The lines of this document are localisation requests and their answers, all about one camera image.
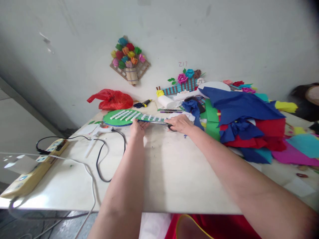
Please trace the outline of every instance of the colored paper pile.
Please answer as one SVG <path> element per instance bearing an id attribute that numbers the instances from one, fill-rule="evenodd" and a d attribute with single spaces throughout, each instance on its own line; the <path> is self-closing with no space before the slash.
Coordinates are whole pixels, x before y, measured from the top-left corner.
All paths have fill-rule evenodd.
<path id="1" fill-rule="evenodd" d="M 316 136 L 285 138 L 285 116 L 278 109 L 293 111 L 295 104 L 269 102 L 265 94 L 209 87 L 200 91 L 210 98 L 206 100 L 206 132 L 225 146 L 238 148 L 247 161 L 269 164 L 274 157 L 282 163 L 319 165 Z"/>

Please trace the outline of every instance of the blue paper flower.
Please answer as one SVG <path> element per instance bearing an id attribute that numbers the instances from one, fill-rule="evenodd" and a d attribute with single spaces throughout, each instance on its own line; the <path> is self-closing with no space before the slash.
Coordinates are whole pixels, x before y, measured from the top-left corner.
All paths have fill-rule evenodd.
<path id="1" fill-rule="evenodd" d="M 188 69 L 186 72 L 185 72 L 185 75 L 186 77 L 188 78 L 192 78 L 193 75 L 194 75 L 194 71 L 192 69 Z"/>
<path id="2" fill-rule="evenodd" d="M 127 42 L 127 40 L 125 38 L 120 38 L 119 39 L 119 44 L 121 44 L 122 46 L 126 46 L 127 43 L 128 42 Z"/>
<path id="3" fill-rule="evenodd" d="M 128 60 L 129 60 L 129 58 L 128 58 L 127 56 L 125 56 L 125 57 L 123 57 L 121 60 L 122 60 L 122 62 L 124 62 L 124 63 L 125 63 L 126 61 L 128 61 Z"/>

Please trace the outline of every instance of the pen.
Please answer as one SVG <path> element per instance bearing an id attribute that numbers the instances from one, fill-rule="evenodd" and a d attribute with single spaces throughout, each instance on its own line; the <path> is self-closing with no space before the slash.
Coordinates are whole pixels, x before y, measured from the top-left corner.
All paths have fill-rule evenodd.
<path id="1" fill-rule="evenodd" d="M 182 111 L 160 111 L 160 113 L 183 113 Z"/>

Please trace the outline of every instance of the yellow paper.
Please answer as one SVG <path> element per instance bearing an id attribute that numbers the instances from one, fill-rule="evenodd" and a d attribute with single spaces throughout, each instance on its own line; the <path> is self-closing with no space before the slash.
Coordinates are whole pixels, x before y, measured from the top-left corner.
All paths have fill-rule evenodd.
<path id="1" fill-rule="evenodd" d="M 295 113 L 298 106 L 291 102 L 280 102 L 276 101 L 275 108 L 281 111 L 286 111 L 288 113 Z"/>
<path id="2" fill-rule="evenodd" d="M 157 95 L 157 97 L 160 97 L 160 96 L 164 95 L 164 91 L 158 90 L 158 91 L 156 92 L 156 95 Z"/>
<path id="3" fill-rule="evenodd" d="M 306 131 L 302 127 L 294 127 L 293 131 L 295 135 L 306 133 Z"/>

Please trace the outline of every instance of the paper scrap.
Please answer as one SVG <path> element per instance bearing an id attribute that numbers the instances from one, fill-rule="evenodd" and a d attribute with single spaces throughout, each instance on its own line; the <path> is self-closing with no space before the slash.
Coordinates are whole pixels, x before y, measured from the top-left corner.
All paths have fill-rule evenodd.
<path id="1" fill-rule="evenodd" d="M 294 180 L 287 183 L 284 188 L 301 198 L 316 192 L 300 178 L 294 178 Z"/>

